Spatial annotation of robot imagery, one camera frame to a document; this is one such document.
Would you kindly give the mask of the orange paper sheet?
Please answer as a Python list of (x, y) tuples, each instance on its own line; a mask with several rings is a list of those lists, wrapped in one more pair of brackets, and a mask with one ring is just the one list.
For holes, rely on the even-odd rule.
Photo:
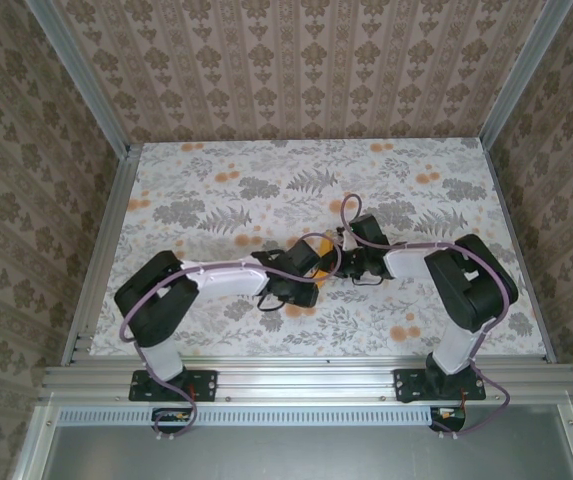
[(336, 268), (341, 244), (336, 240), (322, 239), (317, 248), (320, 257), (319, 263), (313, 270), (312, 278), (316, 280), (315, 285), (322, 289), (326, 280), (323, 277), (330, 275)]

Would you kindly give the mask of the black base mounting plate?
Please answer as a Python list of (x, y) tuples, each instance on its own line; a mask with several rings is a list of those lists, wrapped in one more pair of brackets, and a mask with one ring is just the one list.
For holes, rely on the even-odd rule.
[(396, 398), (402, 403), (486, 399), (484, 382), (471, 368), (454, 375), (439, 369), (397, 369), (393, 380)]
[[(177, 377), (168, 380), (170, 385), (180, 388), (195, 402), (213, 402), (218, 384), (218, 372), (215, 370), (186, 370)], [(154, 381), (146, 370), (136, 370), (131, 379), (128, 398), (138, 402), (179, 402), (184, 398)]]

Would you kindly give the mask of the floral table cover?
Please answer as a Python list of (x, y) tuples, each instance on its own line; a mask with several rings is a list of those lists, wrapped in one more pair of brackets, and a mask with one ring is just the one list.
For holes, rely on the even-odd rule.
[[(518, 301), (481, 347), (484, 355), (545, 355), (515, 249), (475, 138), (273, 140), (144, 146), (90, 351), (125, 356), (114, 294), (155, 254), (236, 260), (318, 247), (356, 212), (391, 241), (479, 236), (509, 271)], [(252, 297), (199, 301), (175, 333), (185, 356), (428, 354), (449, 317), (435, 287), (408, 279), (326, 281), (310, 309)]]

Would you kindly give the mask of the grey metal panel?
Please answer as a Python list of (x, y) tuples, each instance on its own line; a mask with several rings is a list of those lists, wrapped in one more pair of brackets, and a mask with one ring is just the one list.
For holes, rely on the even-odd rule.
[(11, 480), (573, 480), (573, 405), (518, 405), (452, 439), (424, 426), (200, 426), (177, 439), (38, 408)]

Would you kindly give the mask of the small black circuit board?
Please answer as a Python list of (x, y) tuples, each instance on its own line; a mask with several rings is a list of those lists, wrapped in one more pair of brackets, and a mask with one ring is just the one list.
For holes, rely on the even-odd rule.
[(192, 408), (153, 409), (152, 428), (158, 435), (176, 436), (190, 423), (192, 414)]
[(465, 424), (466, 413), (463, 407), (432, 407), (430, 409), (430, 429), (435, 432), (459, 432)]

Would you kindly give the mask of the aluminium cross rail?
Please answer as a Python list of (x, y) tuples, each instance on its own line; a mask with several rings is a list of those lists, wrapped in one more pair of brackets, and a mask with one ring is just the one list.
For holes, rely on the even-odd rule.
[[(395, 404), (397, 369), (421, 368), (421, 357), (188, 357), (187, 369), (218, 373), (216, 405)], [(514, 405), (573, 403), (573, 370), (537, 356), (487, 356), (477, 362), (488, 378), (488, 405), (499, 404), (502, 386)], [(40, 405), (126, 406), (133, 356), (86, 356), (47, 369)]]

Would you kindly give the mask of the aluminium side rail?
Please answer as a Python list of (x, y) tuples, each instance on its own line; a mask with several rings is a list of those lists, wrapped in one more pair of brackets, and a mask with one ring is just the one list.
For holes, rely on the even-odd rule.
[(62, 367), (73, 364), (78, 341), (95, 333), (143, 147), (144, 144), (131, 145), (118, 163), (63, 351)]
[(510, 237), (511, 237), (511, 242), (512, 242), (513, 247), (515, 249), (516, 258), (517, 258), (517, 262), (519, 264), (520, 271), (521, 271), (521, 274), (523, 277), (524, 285), (525, 285), (526, 290), (528, 292), (530, 304), (531, 304), (535, 319), (536, 319), (537, 324), (538, 324), (538, 328), (540, 331), (543, 345), (545, 347), (545, 351), (546, 351), (546, 353), (544, 355), (545, 360), (548, 363), (557, 363), (558, 359), (557, 359), (557, 356), (555, 354), (550, 336), (548, 334), (548, 330), (547, 330), (547, 327), (546, 327), (546, 324), (545, 324), (545, 321), (544, 321), (544, 318), (542, 315), (542, 311), (541, 311), (541, 308), (540, 308), (540, 305), (539, 305), (533, 284), (531, 282), (528, 268), (527, 268), (526, 262), (524, 260), (522, 249), (521, 249), (519, 241), (518, 241), (518, 237), (517, 237), (517, 234), (516, 234), (513, 222), (512, 222), (512, 218), (510, 215), (509, 208), (507, 206), (507, 202), (505, 200), (505, 197), (504, 197), (501, 185), (500, 185), (500, 181), (498, 179), (498, 175), (497, 175), (495, 166), (492, 162), (492, 158), (491, 158), (489, 150), (484, 148), (483, 153), (485, 155), (487, 166), (488, 166), (488, 169), (489, 169), (489, 172), (490, 172), (490, 175), (492, 177), (493, 184), (495, 187), (495, 191), (497, 193), (499, 203), (500, 203), (501, 208), (502, 208), (503, 216), (504, 216), (504, 219), (505, 219), (505, 222), (507, 225), (507, 229), (508, 229)]

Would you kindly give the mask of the aluminium frame post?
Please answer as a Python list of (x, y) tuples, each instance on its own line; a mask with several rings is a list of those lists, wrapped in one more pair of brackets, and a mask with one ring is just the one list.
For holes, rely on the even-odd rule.
[(125, 160), (131, 142), (111, 108), (109, 97), (102, 91), (90, 61), (84, 58), (72, 30), (65, 24), (64, 17), (52, 0), (26, 0), (26, 3), (117, 158)]
[(546, 1), (480, 131), (485, 152), (496, 142), (572, 5), (573, 0)]

